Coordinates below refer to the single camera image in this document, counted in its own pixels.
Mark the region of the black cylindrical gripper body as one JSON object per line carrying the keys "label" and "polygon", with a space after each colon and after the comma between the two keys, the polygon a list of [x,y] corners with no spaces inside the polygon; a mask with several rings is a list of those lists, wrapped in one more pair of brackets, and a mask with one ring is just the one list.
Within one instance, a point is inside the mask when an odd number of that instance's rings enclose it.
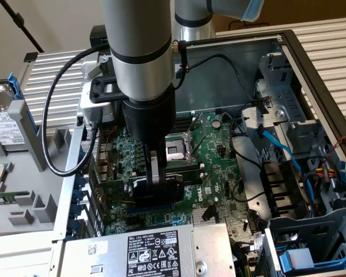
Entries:
{"label": "black cylindrical gripper body", "polygon": [[127,129],[143,144],[157,144],[174,127],[176,120],[175,90],[170,85],[153,100],[122,102]]}

